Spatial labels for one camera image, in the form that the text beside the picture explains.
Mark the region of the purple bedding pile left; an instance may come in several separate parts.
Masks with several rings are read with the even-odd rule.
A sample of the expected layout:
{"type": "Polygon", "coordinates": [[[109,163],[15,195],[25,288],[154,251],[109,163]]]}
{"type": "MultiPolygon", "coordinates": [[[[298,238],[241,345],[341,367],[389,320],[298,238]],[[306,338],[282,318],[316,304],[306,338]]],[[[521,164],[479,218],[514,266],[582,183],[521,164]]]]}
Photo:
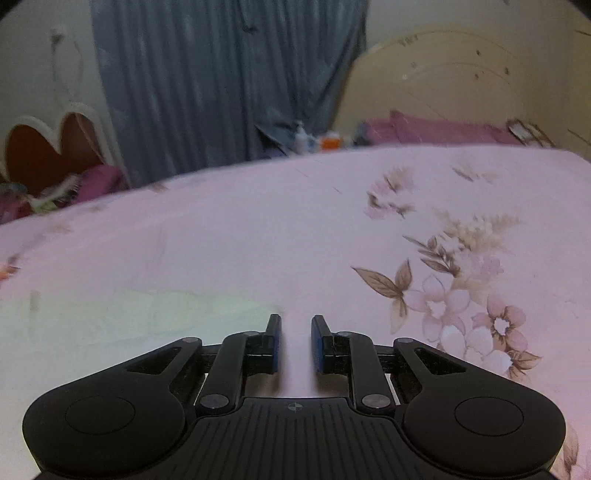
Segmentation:
{"type": "Polygon", "coordinates": [[[82,174],[70,174],[61,183],[46,187],[37,194],[32,194],[21,183],[2,182],[1,223],[51,213],[127,188],[122,171],[107,165],[92,167],[82,174]]]}

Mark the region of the cream round headboard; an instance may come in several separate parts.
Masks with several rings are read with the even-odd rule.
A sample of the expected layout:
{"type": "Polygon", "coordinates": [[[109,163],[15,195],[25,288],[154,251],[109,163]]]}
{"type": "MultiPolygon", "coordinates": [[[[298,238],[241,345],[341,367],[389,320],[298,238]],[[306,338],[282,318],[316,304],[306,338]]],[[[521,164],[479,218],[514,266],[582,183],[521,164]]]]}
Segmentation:
{"type": "Polygon", "coordinates": [[[561,142],[561,112],[538,66],[466,30],[419,30],[370,48],[349,71],[332,130],[351,135],[393,110],[495,126],[525,120],[561,142]]]}

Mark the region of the red heart-shaped headboard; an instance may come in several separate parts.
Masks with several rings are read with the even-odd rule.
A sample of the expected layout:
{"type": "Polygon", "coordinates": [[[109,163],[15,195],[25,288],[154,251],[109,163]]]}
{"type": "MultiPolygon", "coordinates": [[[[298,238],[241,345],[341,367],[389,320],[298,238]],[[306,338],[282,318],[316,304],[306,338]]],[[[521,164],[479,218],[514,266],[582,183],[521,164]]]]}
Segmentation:
{"type": "Polygon", "coordinates": [[[53,126],[32,115],[19,117],[2,143],[3,176],[37,195],[71,174],[114,163],[98,113],[70,102],[53,126]]]}

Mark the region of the white bottle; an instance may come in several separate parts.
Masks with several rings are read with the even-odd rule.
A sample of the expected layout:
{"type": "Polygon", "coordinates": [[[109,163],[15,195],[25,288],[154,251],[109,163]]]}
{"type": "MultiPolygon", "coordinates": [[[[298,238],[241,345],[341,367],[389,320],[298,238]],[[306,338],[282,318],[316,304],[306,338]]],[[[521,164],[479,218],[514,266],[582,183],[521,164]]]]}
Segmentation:
{"type": "Polygon", "coordinates": [[[304,123],[300,120],[295,122],[294,152],[297,155],[308,154],[308,133],[304,130],[304,123]]]}

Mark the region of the cream wardrobe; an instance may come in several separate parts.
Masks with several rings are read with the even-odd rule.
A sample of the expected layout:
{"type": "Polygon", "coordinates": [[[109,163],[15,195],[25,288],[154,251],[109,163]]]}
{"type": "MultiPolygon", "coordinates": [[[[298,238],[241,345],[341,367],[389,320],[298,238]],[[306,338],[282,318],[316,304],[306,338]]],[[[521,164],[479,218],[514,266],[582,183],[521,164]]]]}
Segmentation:
{"type": "Polygon", "coordinates": [[[567,145],[590,160],[590,20],[571,7],[572,50],[569,70],[567,145]]]}

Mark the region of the blue grey curtain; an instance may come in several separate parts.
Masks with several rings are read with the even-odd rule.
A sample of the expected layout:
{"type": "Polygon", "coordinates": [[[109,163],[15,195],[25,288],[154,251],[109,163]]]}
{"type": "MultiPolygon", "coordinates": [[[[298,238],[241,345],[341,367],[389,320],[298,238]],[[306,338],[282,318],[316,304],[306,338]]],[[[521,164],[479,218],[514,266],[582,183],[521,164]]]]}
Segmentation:
{"type": "Polygon", "coordinates": [[[94,1],[124,169],[143,186],[329,130],[366,47],[365,1],[94,1]]]}

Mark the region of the pink pillow by headboard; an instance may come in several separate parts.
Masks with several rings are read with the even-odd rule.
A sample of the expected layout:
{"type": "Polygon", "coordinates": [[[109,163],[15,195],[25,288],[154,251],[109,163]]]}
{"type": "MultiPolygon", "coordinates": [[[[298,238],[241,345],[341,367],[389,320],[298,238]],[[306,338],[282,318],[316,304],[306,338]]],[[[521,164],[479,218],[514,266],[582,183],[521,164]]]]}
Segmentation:
{"type": "Polygon", "coordinates": [[[504,126],[450,120],[428,120],[392,110],[388,117],[363,121],[353,135],[361,146],[436,145],[461,146],[500,144],[555,148],[556,144],[537,125],[519,119],[504,126]]]}

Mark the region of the orange container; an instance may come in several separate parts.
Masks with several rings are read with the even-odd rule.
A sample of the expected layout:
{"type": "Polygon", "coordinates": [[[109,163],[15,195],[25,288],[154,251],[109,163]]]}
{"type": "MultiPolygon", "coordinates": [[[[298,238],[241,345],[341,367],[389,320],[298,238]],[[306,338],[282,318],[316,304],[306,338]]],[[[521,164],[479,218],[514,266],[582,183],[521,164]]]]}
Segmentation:
{"type": "Polygon", "coordinates": [[[320,138],[320,149],[322,151],[334,151],[342,148],[342,136],[337,132],[326,132],[320,138]]]}

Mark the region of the pink floral bed sheet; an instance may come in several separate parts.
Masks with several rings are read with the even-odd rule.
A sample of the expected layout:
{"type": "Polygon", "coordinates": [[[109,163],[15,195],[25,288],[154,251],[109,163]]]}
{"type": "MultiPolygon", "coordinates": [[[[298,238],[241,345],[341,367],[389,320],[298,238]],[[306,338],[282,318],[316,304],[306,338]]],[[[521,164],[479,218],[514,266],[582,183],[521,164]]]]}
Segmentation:
{"type": "MultiPolygon", "coordinates": [[[[280,373],[256,382],[260,395],[345,391],[315,376],[317,314],[378,343],[442,347],[550,397],[569,427],[555,474],[590,475],[590,164],[573,153],[318,154],[180,176],[2,227],[1,303],[119,290],[280,307],[280,373]]],[[[1,387],[3,478],[37,474],[22,418],[60,385],[1,387]]]]}

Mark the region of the pale green knit sweater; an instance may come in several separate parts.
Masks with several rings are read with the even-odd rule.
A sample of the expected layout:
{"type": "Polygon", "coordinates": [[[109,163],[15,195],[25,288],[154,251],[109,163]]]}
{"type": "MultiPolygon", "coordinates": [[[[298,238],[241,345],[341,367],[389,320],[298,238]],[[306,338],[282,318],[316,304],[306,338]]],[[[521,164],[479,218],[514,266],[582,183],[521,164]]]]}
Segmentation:
{"type": "Polygon", "coordinates": [[[260,330],[276,305],[235,296],[119,290],[73,299],[31,291],[1,303],[1,387],[27,395],[187,336],[260,330]]]}

